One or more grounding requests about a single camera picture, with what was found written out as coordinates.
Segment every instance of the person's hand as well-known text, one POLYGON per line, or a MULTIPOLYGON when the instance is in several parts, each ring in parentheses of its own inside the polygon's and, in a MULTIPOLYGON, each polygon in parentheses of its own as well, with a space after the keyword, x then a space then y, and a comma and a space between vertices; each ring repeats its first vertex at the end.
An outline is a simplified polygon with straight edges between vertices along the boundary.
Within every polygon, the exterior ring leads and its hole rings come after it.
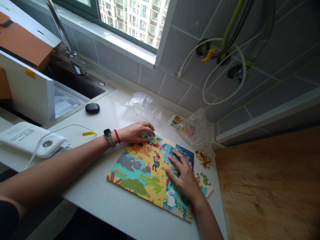
POLYGON ((180 192, 195 204, 198 199, 202 200, 204 195, 187 158, 178 151, 172 150, 172 152, 180 158, 181 162, 172 156, 168 157, 179 168, 181 175, 177 177, 171 169, 166 169, 166 173, 180 192))
POLYGON ((154 127, 148 122, 136 122, 124 128, 117 130, 119 139, 121 142, 130 143, 147 143, 150 140, 148 138, 141 138, 140 135, 143 132, 151 133, 153 136, 154 127))

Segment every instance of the smartwatch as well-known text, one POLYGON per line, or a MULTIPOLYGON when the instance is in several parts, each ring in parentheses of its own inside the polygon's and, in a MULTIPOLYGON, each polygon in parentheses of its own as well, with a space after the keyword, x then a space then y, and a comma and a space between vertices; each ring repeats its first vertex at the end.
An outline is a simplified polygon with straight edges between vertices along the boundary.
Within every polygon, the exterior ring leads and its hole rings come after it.
POLYGON ((114 148, 116 146, 113 138, 112 138, 112 133, 110 129, 106 129, 103 131, 104 135, 106 136, 106 139, 110 143, 111 147, 114 148))

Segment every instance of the apartment building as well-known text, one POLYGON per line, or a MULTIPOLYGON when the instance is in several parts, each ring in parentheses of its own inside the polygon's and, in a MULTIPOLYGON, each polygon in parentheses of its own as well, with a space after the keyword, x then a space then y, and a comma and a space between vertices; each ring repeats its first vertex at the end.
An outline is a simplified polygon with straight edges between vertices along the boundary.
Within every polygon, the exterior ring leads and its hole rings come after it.
POLYGON ((170 0, 99 0, 101 20, 159 47, 170 0))

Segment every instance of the yellow sticker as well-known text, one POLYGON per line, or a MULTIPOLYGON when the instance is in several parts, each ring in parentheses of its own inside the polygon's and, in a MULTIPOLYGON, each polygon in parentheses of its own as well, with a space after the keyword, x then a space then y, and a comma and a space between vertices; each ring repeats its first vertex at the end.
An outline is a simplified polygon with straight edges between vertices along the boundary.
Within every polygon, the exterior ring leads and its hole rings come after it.
POLYGON ((97 134, 97 133, 92 131, 92 132, 83 133, 82 136, 88 136, 92 134, 97 134))
POLYGON ((26 67, 24 67, 25 68, 25 70, 26 70, 26 74, 29 76, 29 77, 31 77, 31 78, 33 78, 33 79, 36 79, 36 74, 32 71, 32 70, 30 70, 29 68, 26 68, 26 67))

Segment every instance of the red string bracelet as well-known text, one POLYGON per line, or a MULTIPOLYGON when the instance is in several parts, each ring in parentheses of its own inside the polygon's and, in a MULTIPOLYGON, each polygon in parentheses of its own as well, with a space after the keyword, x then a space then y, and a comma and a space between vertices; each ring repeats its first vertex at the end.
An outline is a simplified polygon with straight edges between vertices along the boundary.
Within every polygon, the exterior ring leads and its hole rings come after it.
POLYGON ((120 138, 119 138, 119 135, 118 135, 118 133, 117 133, 117 130, 114 130, 114 132, 116 133, 116 136, 117 136, 117 138, 118 138, 118 140, 119 140, 119 144, 120 144, 120 138))

